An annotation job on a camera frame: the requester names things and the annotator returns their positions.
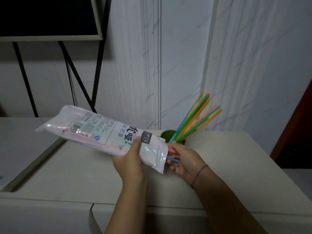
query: pink straw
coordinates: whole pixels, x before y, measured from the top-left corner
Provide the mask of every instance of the pink straw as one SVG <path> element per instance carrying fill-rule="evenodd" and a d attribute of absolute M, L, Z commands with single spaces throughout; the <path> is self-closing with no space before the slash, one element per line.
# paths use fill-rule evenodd
<path fill-rule="evenodd" d="M 191 125 L 191 127 L 190 127 L 188 130 L 190 130 L 194 125 L 196 125 L 197 122 L 199 122 L 201 119 L 203 119 L 205 116 L 207 116 L 212 110 L 215 109 L 215 107 L 216 107 L 216 104 L 213 105 L 213 106 L 209 109 L 209 111 L 205 113 L 205 115 L 203 115 L 201 118 L 199 118 L 198 120 L 196 120 L 196 121 L 193 123 L 193 125 Z"/>

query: left arm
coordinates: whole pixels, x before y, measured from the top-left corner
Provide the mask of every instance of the left arm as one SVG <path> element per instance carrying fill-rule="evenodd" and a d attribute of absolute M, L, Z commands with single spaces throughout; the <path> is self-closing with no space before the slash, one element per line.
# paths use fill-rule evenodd
<path fill-rule="evenodd" d="M 113 157 L 114 166 L 122 179 L 122 190 L 104 234 L 143 233 L 146 208 L 147 180 L 142 172 L 138 137 L 126 155 Z"/>

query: black television screen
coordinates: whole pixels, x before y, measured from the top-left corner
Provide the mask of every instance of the black television screen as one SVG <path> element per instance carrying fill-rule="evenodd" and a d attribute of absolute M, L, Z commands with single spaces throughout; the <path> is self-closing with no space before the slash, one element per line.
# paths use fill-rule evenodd
<path fill-rule="evenodd" d="M 95 0 L 1 0 L 0 41 L 102 39 Z"/>

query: bundle of straws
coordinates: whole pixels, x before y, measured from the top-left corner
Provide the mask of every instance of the bundle of straws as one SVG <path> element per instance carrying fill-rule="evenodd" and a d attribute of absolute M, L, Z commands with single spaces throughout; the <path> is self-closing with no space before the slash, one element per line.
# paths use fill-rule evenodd
<path fill-rule="evenodd" d="M 192 108 L 189 110 L 188 114 L 185 116 L 184 120 L 181 122 L 175 134 L 170 139 L 171 141 L 179 142 L 186 137 L 193 134 L 195 131 L 201 129 L 209 122 L 211 122 L 218 114 L 222 112 L 221 106 L 213 105 L 205 115 L 201 118 L 199 117 L 201 112 L 205 109 L 205 107 L 210 102 L 210 94 L 205 94 L 204 98 L 199 102 L 200 98 L 204 92 L 201 92 L 196 102 L 193 104 Z"/>

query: person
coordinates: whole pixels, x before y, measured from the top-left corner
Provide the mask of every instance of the person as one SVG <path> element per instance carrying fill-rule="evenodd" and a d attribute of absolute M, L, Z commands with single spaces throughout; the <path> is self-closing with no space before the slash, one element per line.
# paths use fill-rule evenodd
<path fill-rule="evenodd" d="M 195 190 L 214 233 L 267 233 L 198 153 L 175 141 L 168 145 L 180 159 L 180 163 L 167 161 L 170 170 Z M 147 180 L 138 155 L 140 146 L 141 138 L 137 137 L 126 155 L 112 157 L 122 190 L 105 234 L 143 233 Z"/>

